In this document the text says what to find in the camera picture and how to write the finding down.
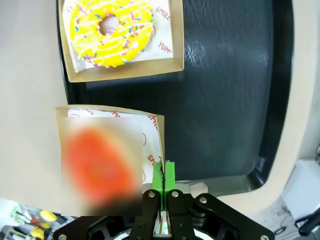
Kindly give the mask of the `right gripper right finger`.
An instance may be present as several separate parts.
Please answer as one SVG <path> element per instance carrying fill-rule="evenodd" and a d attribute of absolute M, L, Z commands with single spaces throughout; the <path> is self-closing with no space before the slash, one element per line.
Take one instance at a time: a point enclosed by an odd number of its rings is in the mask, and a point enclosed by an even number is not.
<path fill-rule="evenodd" d="M 268 228 L 209 193 L 192 196 L 177 188 L 175 164 L 166 162 L 163 197 L 173 240 L 273 240 Z"/>

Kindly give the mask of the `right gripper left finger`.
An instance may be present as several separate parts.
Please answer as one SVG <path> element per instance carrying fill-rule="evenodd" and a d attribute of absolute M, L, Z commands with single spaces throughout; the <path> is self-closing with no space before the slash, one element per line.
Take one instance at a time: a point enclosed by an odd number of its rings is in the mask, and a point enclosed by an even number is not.
<path fill-rule="evenodd" d="M 142 195 L 141 215 L 80 216 L 53 233 L 54 240 L 156 240 L 162 230 L 163 165 L 153 165 L 152 183 Z"/>

